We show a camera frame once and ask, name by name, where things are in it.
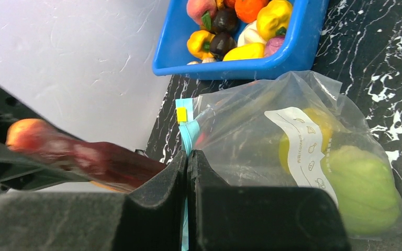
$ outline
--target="green leaf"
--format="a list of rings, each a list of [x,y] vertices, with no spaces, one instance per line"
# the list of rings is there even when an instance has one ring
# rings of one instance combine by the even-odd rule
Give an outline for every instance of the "green leaf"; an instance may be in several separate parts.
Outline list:
[[[210,51],[210,42],[209,42],[209,41],[205,41],[205,42],[203,43],[203,50],[204,50],[205,52],[209,52],[209,51]]]
[[[210,17],[209,11],[206,11],[204,15],[201,17],[201,20],[203,21],[204,27],[206,27],[207,30],[211,30],[212,28],[212,19]]]
[[[286,27],[281,27],[280,29],[278,29],[275,33],[276,36],[284,36],[286,35],[287,29]]]

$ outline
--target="black marble countertop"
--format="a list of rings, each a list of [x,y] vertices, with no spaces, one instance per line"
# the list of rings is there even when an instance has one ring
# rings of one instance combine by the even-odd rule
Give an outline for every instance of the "black marble countertop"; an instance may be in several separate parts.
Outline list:
[[[361,109],[392,161],[402,195],[402,0],[330,0],[321,34],[312,70],[343,83],[342,93]],[[148,156],[168,163],[181,149],[175,99],[248,82],[173,76],[149,139]],[[401,251],[402,235],[352,244],[355,251]]]

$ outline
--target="blue plastic basket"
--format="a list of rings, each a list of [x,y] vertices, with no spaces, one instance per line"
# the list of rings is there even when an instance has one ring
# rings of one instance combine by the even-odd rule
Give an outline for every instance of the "blue plastic basket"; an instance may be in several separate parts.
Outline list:
[[[290,0],[294,9],[283,46],[263,59],[187,65],[197,60],[187,50],[190,35],[199,26],[187,15],[187,0],[171,0],[164,21],[153,72],[157,76],[183,75],[202,80],[275,79],[288,71],[310,70],[317,52],[329,0]],[[246,24],[241,23],[235,39]]]

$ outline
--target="dark purple fruit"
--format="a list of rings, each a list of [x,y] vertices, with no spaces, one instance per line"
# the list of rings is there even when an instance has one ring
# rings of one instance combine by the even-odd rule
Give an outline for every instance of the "dark purple fruit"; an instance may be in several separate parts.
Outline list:
[[[235,48],[237,43],[233,37],[226,32],[222,32],[212,39],[210,42],[210,52],[215,56],[217,60],[222,60],[224,56]]]
[[[228,32],[234,34],[237,32],[239,26],[239,19],[234,9],[220,9],[212,22],[211,30],[215,34],[221,32]]]

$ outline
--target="white label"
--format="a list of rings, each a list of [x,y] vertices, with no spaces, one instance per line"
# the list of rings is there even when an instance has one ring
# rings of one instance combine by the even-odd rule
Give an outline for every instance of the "white label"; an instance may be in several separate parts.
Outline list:
[[[323,136],[320,127],[296,107],[266,111],[264,115],[277,124],[289,138],[287,163],[299,187],[326,191],[338,206],[337,196],[321,170]]]

